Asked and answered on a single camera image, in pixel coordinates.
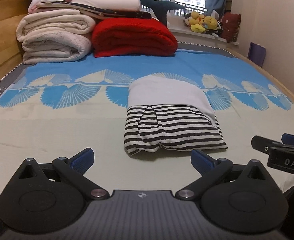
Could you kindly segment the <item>white folded cloth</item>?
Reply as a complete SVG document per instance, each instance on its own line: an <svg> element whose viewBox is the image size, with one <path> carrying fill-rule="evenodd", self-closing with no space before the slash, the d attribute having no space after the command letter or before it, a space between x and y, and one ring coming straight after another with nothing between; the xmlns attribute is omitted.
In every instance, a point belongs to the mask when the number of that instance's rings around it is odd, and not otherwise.
<svg viewBox="0 0 294 240"><path fill-rule="evenodd" d="M71 0L70 2L114 11L140 11L142 9L140 0Z"/></svg>

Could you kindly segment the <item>cream folded quilt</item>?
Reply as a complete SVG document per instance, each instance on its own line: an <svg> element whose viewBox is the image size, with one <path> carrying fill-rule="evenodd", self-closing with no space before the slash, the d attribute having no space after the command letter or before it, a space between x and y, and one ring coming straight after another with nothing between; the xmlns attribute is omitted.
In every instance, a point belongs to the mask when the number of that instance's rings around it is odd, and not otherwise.
<svg viewBox="0 0 294 240"><path fill-rule="evenodd" d="M16 29L23 64L73 62L92 50L96 22L75 9L58 9L24 16Z"/></svg>

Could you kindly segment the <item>dark red plush bag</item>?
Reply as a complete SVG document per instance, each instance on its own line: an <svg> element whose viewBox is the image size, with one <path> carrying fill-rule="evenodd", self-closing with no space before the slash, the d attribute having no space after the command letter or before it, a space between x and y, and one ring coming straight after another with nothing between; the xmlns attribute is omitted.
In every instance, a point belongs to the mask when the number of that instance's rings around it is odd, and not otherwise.
<svg viewBox="0 0 294 240"><path fill-rule="evenodd" d="M225 39L227 43L237 41L241 19L241 14L232 14L230 12L226 12L222 17L220 21L223 29L221 38Z"/></svg>

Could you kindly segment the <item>red folded blanket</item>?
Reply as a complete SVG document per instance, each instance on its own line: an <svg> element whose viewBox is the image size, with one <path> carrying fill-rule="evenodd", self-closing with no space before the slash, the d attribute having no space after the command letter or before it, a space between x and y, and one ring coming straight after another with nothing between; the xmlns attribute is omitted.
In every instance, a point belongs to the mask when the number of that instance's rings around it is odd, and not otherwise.
<svg viewBox="0 0 294 240"><path fill-rule="evenodd" d="M106 19L94 28L95 57L121 55L172 56L178 48L176 37L155 19Z"/></svg>

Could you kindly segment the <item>yellow plush toys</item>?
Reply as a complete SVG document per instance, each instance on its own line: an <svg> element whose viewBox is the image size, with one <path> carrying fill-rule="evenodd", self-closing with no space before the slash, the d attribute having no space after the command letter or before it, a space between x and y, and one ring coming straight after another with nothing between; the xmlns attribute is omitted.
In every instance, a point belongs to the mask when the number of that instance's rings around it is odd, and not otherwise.
<svg viewBox="0 0 294 240"><path fill-rule="evenodd" d="M219 37L223 32L222 25L218 20L196 11L186 14L184 17L184 23L191 31L199 34L209 34Z"/></svg>

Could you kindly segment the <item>wooden headboard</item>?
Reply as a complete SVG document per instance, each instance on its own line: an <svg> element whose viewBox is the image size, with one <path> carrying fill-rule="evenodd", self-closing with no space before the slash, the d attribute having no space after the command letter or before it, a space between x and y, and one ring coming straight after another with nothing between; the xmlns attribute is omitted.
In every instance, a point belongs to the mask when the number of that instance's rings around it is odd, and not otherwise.
<svg viewBox="0 0 294 240"><path fill-rule="evenodd" d="M22 62L23 50L16 39L16 29L31 1L0 0L0 80Z"/></svg>

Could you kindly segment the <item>black white striped garment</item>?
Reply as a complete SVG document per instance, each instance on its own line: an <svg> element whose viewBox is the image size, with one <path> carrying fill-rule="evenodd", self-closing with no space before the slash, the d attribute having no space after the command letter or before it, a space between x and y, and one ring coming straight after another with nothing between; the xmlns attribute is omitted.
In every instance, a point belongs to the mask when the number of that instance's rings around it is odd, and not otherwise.
<svg viewBox="0 0 294 240"><path fill-rule="evenodd" d="M189 152L227 149L206 94L183 76L148 75L129 85L124 128L128 155L159 149Z"/></svg>

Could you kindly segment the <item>purple paper bag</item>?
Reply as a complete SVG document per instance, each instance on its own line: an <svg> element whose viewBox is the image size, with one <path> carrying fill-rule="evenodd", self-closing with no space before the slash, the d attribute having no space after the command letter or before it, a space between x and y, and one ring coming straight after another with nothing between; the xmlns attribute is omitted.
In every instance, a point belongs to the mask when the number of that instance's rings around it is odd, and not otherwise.
<svg viewBox="0 0 294 240"><path fill-rule="evenodd" d="M260 67L263 67L267 49L254 42L250 43L248 59Z"/></svg>

